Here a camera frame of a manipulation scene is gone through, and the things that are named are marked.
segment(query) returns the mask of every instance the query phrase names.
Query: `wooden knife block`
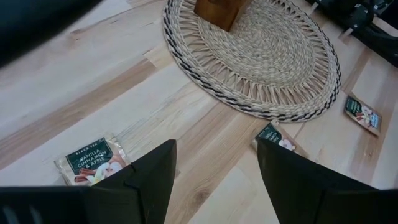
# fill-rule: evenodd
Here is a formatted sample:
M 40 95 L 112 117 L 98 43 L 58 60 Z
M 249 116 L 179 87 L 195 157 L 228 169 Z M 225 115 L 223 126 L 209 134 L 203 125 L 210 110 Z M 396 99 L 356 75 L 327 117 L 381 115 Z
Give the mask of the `wooden knife block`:
M 229 32 L 252 0 L 197 0 L 194 13 Z

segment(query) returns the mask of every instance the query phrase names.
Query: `round woven mat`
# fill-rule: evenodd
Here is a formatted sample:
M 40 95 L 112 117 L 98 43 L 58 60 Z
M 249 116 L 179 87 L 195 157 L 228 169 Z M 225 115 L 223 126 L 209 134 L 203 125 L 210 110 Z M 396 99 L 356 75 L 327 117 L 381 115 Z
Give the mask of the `round woven mat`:
M 168 0 L 164 33 L 180 68 L 217 99 L 245 113 L 307 121 L 336 100 L 340 66 L 310 17 L 287 0 L 253 0 L 231 32 L 193 13 L 195 0 Z

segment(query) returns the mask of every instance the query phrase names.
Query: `wooden floor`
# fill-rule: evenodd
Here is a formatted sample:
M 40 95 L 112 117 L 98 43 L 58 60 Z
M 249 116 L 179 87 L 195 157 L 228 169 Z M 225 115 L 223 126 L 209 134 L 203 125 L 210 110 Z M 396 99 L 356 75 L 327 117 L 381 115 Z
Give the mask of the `wooden floor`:
M 304 0 L 295 3 L 333 42 L 342 86 L 322 117 L 282 126 L 311 160 L 380 189 L 398 187 L 398 70 Z M 62 185 L 53 161 L 105 133 L 132 160 L 177 139 L 166 223 L 278 223 L 250 147 L 268 121 L 220 103 L 176 66 L 162 35 L 164 6 L 105 0 L 0 70 L 0 185 Z M 343 114 L 350 92 L 381 112 L 379 138 Z

